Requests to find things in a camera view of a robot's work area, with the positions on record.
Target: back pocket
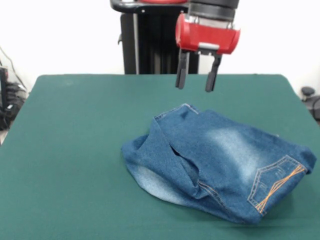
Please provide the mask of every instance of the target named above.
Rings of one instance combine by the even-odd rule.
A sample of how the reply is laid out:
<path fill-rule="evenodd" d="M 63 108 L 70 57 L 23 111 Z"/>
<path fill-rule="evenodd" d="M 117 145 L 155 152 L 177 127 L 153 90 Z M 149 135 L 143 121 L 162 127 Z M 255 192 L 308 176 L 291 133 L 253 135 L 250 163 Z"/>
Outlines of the back pocket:
<path fill-rule="evenodd" d="M 306 173 L 306 167 L 286 155 L 257 170 L 247 200 L 264 216 L 274 204 L 293 190 Z"/>

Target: electrical cable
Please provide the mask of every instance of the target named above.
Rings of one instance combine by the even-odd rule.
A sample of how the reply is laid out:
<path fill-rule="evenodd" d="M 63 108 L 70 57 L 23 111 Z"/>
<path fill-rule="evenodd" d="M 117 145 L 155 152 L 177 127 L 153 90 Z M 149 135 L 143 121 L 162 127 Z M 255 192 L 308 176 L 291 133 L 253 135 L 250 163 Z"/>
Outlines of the electrical cable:
<path fill-rule="evenodd" d="M 11 68 L 12 68 L 12 71 L 14 72 L 14 75 L 16 76 L 16 78 L 19 80 L 19 82 L 21 83 L 21 85 L 27 89 L 27 87 L 25 86 L 25 84 L 22 82 L 21 78 L 18 76 L 18 74 L 16 73 L 16 70 L 15 70 L 15 66 L 14 66 L 14 63 L 12 61 L 12 59 L 5 53 L 5 51 L 2 49 L 2 47 L 0 46 L 0 51 L 3 53 L 3 55 L 10 61 L 11 63 Z"/>

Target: jeans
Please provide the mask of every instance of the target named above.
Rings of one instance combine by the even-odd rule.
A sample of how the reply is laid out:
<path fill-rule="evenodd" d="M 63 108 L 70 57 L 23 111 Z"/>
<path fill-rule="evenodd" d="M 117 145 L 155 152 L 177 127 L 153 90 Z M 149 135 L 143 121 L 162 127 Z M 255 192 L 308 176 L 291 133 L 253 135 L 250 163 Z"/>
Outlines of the jeans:
<path fill-rule="evenodd" d="M 259 223 L 316 162 L 305 146 L 189 104 L 154 117 L 121 150 L 151 195 L 241 224 Z"/>

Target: white wall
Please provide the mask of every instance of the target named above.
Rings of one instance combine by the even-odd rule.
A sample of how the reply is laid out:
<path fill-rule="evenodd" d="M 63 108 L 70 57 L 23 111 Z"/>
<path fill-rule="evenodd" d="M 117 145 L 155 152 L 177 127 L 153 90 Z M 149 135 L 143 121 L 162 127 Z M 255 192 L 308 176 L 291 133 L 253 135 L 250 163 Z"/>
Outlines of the white wall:
<path fill-rule="evenodd" d="M 124 72 L 120 13 L 109 0 L 0 0 L 0 7 L 0 45 L 30 88 L 42 74 Z M 240 41 L 219 72 L 283 74 L 297 93 L 304 85 L 320 92 L 319 7 L 317 0 L 240 0 Z M 202 57 L 200 73 L 211 62 Z"/>

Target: jeans seam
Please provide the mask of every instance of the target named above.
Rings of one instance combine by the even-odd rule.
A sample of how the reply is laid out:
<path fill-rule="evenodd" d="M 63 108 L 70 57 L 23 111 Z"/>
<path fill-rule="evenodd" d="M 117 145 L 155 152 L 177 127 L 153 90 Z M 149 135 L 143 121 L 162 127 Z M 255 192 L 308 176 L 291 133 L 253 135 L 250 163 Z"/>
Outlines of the jeans seam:
<path fill-rule="evenodd" d="M 168 115 L 168 114 L 170 114 L 170 113 L 173 113 L 173 112 L 175 112 L 175 111 L 177 111 L 177 110 L 179 110 L 179 109 L 181 109 L 181 108 L 183 108 L 183 107 L 188 107 L 191 111 L 193 111 L 193 112 L 196 113 L 197 115 L 199 114 L 199 112 L 198 112 L 196 109 L 194 109 L 191 105 L 189 105 L 189 104 L 187 104 L 187 103 L 184 103 L 184 104 L 182 104 L 182 105 L 180 105 L 180 106 L 178 106 L 178 107 L 175 107 L 175 108 L 173 108 L 173 109 L 171 109 L 171 110 L 169 110 L 169 111 L 165 111 L 165 112 L 163 112 L 163 113 L 155 116 L 154 119 L 155 119 L 155 120 L 162 119 L 162 118 L 164 118 L 166 115 Z"/>
<path fill-rule="evenodd" d="M 218 194 L 218 192 L 216 190 L 214 190 L 212 187 L 210 187 L 209 185 L 201 182 L 200 180 L 198 180 L 198 184 L 200 186 L 200 188 L 206 190 L 214 199 L 215 201 L 221 206 L 223 207 L 224 210 L 226 210 L 227 214 L 229 215 L 229 217 L 231 217 L 231 212 L 230 210 L 227 208 L 227 206 L 225 205 L 225 203 L 223 202 L 223 200 L 221 199 L 220 195 Z"/>

